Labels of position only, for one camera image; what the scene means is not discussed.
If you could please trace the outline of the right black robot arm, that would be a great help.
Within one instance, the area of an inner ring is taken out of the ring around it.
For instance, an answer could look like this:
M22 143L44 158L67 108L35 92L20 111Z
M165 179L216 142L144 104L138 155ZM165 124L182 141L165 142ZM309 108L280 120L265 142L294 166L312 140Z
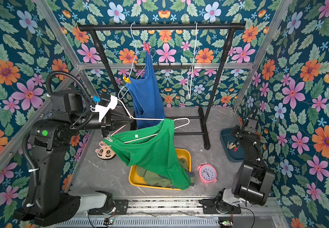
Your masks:
M243 125L221 131L220 141L231 162L239 162L230 189L223 189L213 199L200 200L204 214L240 214L245 205L266 204L275 173L261 154L261 138L257 133L259 109L254 108Z

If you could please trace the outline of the beige clothespin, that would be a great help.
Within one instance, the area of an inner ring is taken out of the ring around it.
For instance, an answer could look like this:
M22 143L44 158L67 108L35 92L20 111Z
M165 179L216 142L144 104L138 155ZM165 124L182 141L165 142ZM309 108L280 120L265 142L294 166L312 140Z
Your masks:
M236 144L234 144L233 142L227 143L227 148L230 150L233 149L235 146L236 146Z

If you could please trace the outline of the white wire hanger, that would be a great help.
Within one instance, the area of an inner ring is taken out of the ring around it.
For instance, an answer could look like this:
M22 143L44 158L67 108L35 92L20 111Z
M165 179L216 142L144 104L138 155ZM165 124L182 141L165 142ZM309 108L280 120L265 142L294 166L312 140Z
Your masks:
M192 58L191 66L190 66L190 69L189 69L190 74L187 76L187 79L188 79L187 98L188 99L191 98L191 93L192 93L194 64L195 64L197 41L198 41L198 23L195 24L194 34L195 34L195 42L194 42L194 46L193 46L193 58Z

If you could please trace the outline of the grey clothespin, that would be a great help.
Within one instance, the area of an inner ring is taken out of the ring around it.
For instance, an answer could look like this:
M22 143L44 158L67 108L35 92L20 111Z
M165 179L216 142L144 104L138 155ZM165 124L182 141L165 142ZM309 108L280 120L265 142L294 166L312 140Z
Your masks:
M108 141L108 142L113 142L113 139L111 138L110 135L107 135L104 140Z

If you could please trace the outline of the olive green tank top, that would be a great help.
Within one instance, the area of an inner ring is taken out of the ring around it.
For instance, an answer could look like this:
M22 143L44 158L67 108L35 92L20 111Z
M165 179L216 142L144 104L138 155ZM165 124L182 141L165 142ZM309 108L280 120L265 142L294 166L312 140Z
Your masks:
M195 174L193 172L190 172L187 168L187 161L184 158L180 158L179 163L190 177L190 186L194 186ZM144 182L149 186L175 189L170 179L167 179L151 171L147 171L141 167L137 167L136 172L138 176L142 177L144 179Z

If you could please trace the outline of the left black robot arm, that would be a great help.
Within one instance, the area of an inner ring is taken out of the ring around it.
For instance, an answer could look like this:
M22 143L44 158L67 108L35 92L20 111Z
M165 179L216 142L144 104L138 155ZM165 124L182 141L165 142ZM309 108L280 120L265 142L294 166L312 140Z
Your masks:
M49 73L45 82L53 105L52 117L36 121L22 140L30 181L27 196L14 211L14 218L47 227L85 211L112 213L115 203L109 192L75 196L61 191L65 154L71 138L80 130L100 130L107 137L132 119L109 107L112 98L92 97L77 77L65 71Z

